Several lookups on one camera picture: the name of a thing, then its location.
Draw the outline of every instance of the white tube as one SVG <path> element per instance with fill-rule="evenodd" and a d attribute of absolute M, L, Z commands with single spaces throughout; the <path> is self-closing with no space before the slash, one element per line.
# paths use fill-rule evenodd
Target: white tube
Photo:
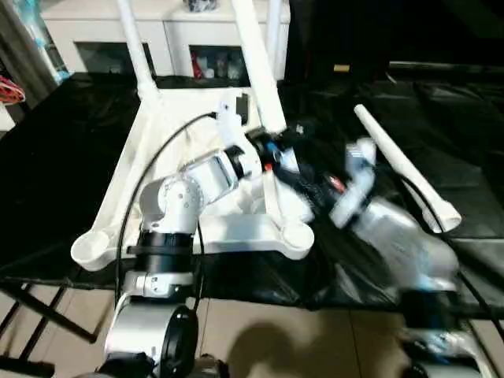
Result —
<path fill-rule="evenodd" d="M 275 77 L 276 52 L 278 50 L 278 36 L 280 34 L 280 15 L 282 0 L 269 0 L 268 24 L 266 32 L 266 50 L 269 56 L 269 65 Z"/>
<path fill-rule="evenodd" d="M 269 66 L 265 44 L 262 42 L 254 4 L 252 0 L 232 0 L 231 3 L 235 10 L 245 66 L 258 104 L 262 125 L 270 133 L 280 133 L 286 127 L 284 112 Z"/>
<path fill-rule="evenodd" d="M 422 176 L 418 169 L 415 168 L 413 163 L 406 157 L 363 105 L 359 104 L 355 106 L 354 112 L 357 114 L 357 117 L 371 135 L 376 145 L 378 145 L 380 151 L 384 154 L 392 168 L 410 179 L 411 182 L 420 189 L 427 201 L 429 201 L 443 226 L 443 231 L 447 232 L 456 228 L 460 224 L 462 217 L 453 205 L 439 196 L 431 184 Z M 439 229 L 434 216 L 428 210 L 422 198 L 419 198 L 417 193 L 408 185 L 406 185 L 406 187 L 422 209 L 424 219 L 431 230 L 433 230 L 433 232 L 441 232 L 442 230 Z"/>
<path fill-rule="evenodd" d="M 120 22 L 123 25 L 126 43 L 128 44 L 129 56 L 135 70 L 139 97 L 142 100 L 147 96 L 156 95 L 158 88 L 152 80 L 152 76 L 150 76 L 149 65 L 136 27 L 132 6 L 129 0 L 117 0 L 117 5 L 119 6 Z"/>

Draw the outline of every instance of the metal leg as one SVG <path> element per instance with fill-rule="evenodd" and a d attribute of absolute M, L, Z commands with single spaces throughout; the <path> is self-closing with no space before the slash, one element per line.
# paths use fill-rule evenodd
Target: metal leg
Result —
<path fill-rule="evenodd" d="M 26 292 L 29 292 L 30 289 L 32 289 L 32 285 L 29 284 L 26 286 L 24 289 Z M 10 308 L 9 312 L 7 313 L 6 317 L 3 318 L 2 323 L 0 324 L 0 338 L 3 336 L 7 328 L 9 327 L 10 323 L 13 321 L 14 317 L 17 314 L 17 311 L 20 308 L 20 303 L 15 302 L 13 306 Z"/>
<path fill-rule="evenodd" d="M 18 358 L 0 356 L 0 369 L 17 372 L 27 376 L 51 378 L 54 374 L 54 365 L 47 362 L 22 361 Z"/>
<path fill-rule="evenodd" d="M 0 291 L 4 292 L 15 301 L 18 301 L 20 304 L 27 306 L 29 309 L 32 309 L 35 312 L 39 313 L 43 317 L 47 318 L 47 320 L 53 321 L 60 327 L 66 329 L 74 335 L 79 336 L 89 343 L 94 343 L 96 341 L 96 335 L 93 335 L 89 331 L 75 324 L 67 317 L 64 317 L 54 309 L 50 308 L 44 302 L 39 301 L 33 295 L 30 295 L 19 287 L 9 283 L 0 283 Z"/>
<path fill-rule="evenodd" d="M 56 306 L 59 304 L 61 301 L 61 298 L 63 298 L 63 295 L 65 294 L 66 289 L 64 287 L 60 287 L 59 290 L 57 291 L 56 295 L 54 296 L 53 300 L 50 302 L 49 307 L 51 309 L 55 309 Z M 21 352 L 19 359 L 20 360 L 28 360 L 30 358 L 30 354 L 32 354 L 33 349 L 35 348 L 35 345 L 40 339 L 40 336 L 44 332 L 44 329 L 46 329 L 47 323 L 49 321 L 47 320 L 46 317 L 43 317 L 40 319 L 40 322 L 37 324 L 37 327 L 33 331 L 33 334 L 31 335 L 30 339 L 26 343 L 26 346 L 24 347 L 23 351 Z"/>

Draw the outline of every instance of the black table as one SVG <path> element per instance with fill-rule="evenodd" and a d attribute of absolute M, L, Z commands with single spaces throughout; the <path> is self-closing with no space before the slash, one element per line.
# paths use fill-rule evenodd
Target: black table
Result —
<path fill-rule="evenodd" d="M 229 85 L 177 77 L 157 82 L 161 88 Z M 352 105 L 368 106 L 463 215 L 448 237 L 462 269 L 502 316 L 503 88 L 439 80 L 359 88 L 337 80 L 317 89 L 285 83 L 279 88 L 289 123 L 305 129 L 296 146 L 299 158 L 341 177 L 345 144 L 365 135 Z M 0 139 L 0 281 L 113 289 L 113 265 L 86 272 L 71 259 L 70 246 L 94 221 L 138 106 L 131 77 L 75 74 Z M 383 157 L 378 160 L 375 192 L 418 215 Z M 393 283 L 372 248 L 325 219 L 312 227 L 316 243 L 302 261 L 276 252 L 205 256 L 203 294 L 309 309 L 396 309 Z M 454 310 L 486 317 L 465 288 L 461 293 L 462 304 Z"/>

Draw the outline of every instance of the cabinet door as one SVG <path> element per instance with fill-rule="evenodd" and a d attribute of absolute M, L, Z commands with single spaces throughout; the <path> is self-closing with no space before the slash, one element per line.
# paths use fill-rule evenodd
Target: cabinet door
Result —
<path fill-rule="evenodd" d="M 153 73 L 173 75 L 163 23 L 136 24 Z M 132 68 L 118 20 L 46 20 L 46 26 L 70 73 L 127 72 Z"/>
<path fill-rule="evenodd" d="M 266 25 L 261 23 L 259 26 L 265 40 Z M 274 69 L 277 80 L 284 78 L 288 28 L 288 24 L 280 25 Z M 243 59 L 241 41 L 235 23 L 167 21 L 165 30 L 176 75 L 199 76 L 198 69 L 201 69 L 205 76 L 205 69 L 212 69 L 215 77 L 220 77 L 222 65 L 226 66 L 224 70 L 232 67 L 233 72 L 230 72 L 230 75 L 239 75 L 242 72 L 239 63 L 239 57 Z"/>

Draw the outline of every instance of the tile floor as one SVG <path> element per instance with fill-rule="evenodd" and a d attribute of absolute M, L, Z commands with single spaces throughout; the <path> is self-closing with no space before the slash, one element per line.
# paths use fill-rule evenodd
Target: tile floor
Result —
<path fill-rule="evenodd" d="M 54 287 L 35 287 L 34 295 L 48 303 Z M 12 300 L 0 295 L 0 319 Z M 68 290 L 58 310 L 89 331 L 100 329 L 98 341 L 83 340 L 49 324 L 31 360 L 56 365 L 55 378 L 92 372 L 102 363 L 103 343 L 110 323 L 113 295 L 108 291 Z M 396 378 L 406 357 L 395 343 L 399 316 L 366 311 L 309 312 L 279 306 L 207 300 L 200 303 L 198 354 L 211 353 L 228 361 L 233 378 Z M 16 357 L 39 316 L 23 308 L 0 341 L 0 353 Z M 486 321 L 474 321 L 504 372 L 504 345 Z M 1 378 L 19 378 L 0 371 Z"/>

